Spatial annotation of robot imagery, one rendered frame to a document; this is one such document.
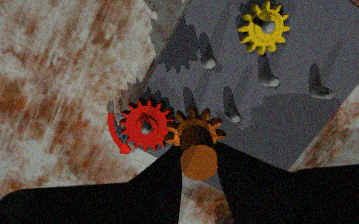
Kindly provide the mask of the orange gear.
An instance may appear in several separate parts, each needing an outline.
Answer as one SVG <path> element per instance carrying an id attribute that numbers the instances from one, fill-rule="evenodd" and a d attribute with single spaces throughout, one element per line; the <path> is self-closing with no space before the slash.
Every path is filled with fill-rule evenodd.
<path id="1" fill-rule="evenodd" d="M 166 143 L 180 146 L 181 171 L 184 175 L 195 181 L 206 180 L 215 175 L 218 170 L 218 154 L 215 143 L 217 139 L 226 138 L 225 131 L 218 128 L 222 120 L 215 117 L 209 121 L 210 109 L 202 111 L 201 116 L 193 105 L 189 115 L 177 110 L 176 117 L 179 123 L 167 121 L 166 127 L 174 132 L 164 136 Z M 170 148 L 171 148 L 170 147 Z"/>

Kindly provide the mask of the red gear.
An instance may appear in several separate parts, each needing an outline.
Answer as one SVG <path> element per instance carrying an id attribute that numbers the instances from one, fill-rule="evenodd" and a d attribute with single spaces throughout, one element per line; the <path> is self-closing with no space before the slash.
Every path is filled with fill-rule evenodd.
<path id="1" fill-rule="evenodd" d="M 175 116 L 167 116 L 170 112 L 170 107 L 162 109 L 163 101 L 160 100 L 156 105 L 153 104 L 153 98 L 150 97 L 145 104 L 144 100 L 140 97 L 138 99 L 138 106 L 133 102 L 128 104 L 129 109 L 123 110 L 122 114 L 124 119 L 119 121 L 119 124 L 124 125 L 125 128 L 121 131 L 121 134 L 128 134 L 127 142 L 135 142 L 134 149 L 139 146 L 143 146 L 144 152 L 148 147 L 152 147 L 154 151 L 157 151 L 158 144 L 162 147 L 166 147 L 164 136 L 170 132 L 167 127 L 167 121 L 174 121 Z M 148 134 L 141 132 L 141 127 L 144 123 L 149 123 L 152 126 L 152 130 Z"/>

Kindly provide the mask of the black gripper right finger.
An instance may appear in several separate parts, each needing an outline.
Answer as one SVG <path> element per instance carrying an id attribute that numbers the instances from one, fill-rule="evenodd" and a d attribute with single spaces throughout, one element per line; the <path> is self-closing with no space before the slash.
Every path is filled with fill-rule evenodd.
<path id="1" fill-rule="evenodd" d="M 320 224 L 330 208 L 359 206 L 359 164 L 287 172 L 224 143 L 214 146 L 236 224 Z"/>

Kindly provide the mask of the grey board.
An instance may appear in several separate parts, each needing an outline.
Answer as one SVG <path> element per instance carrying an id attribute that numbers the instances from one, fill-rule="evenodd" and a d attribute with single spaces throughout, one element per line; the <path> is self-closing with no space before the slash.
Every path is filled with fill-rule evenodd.
<path id="1" fill-rule="evenodd" d="M 167 116 L 209 108 L 227 135 L 219 143 L 288 171 L 359 83 L 359 8 L 268 0 L 290 30 L 259 55 L 237 29 L 265 1 L 192 0 L 140 97 L 162 100 Z"/>

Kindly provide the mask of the yellow gear with black stripe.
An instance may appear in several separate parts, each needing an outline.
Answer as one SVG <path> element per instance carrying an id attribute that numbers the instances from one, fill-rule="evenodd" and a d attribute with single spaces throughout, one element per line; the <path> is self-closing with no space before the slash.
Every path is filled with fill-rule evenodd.
<path id="1" fill-rule="evenodd" d="M 283 23 L 289 14 L 280 15 L 278 13 L 280 8 L 281 4 L 278 4 L 270 9 L 270 2 L 267 0 L 262 4 L 261 9 L 256 4 L 250 7 L 252 16 L 248 14 L 242 16 L 243 21 L 247 25 L 239 27 L 237 30 L 246 33 L 246 36 L 241 38 L 240 43 L 250 42 L 247 51 L 252 51 L 258 46 L 258 54 L 262 55 L 265 52 L 265 46 L 267 50 L 275 51 L 276 46 L 274 43 L 285 43 L 285 39 L 281 35 L 283 32 L 290 30 L 290 27 L 284 26 Z M 261 26 L 266 21 L 273 21 L 276 25 L 275 30 L 269 34 L 261 32 Z"/>

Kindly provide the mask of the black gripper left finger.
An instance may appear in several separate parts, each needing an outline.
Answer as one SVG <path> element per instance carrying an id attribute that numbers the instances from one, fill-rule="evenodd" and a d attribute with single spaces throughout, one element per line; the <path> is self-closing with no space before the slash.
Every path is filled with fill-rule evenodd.
<path id="1" fill-rule="evenodd" d="M 32 188 L 0 199 L 0 224 L 178 224 L 180 146 L 125 183 Z"/>

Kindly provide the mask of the red curved arrow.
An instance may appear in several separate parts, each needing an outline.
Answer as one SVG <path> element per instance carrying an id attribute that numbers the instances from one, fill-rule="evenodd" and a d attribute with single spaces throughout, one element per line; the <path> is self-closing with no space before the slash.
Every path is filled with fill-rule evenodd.
<path id="1" fill-rule="evenodd" d="M 131 151 L 131 149 L 130 149 L 128 143 L 123 144 L 115 131 L 114 113 L 108 113 L 107 124 L 108 124 L 109 133 L 110 133 L 113 141 L 120 148 L 120 154 L 129 154 L 129 151 Z"/>

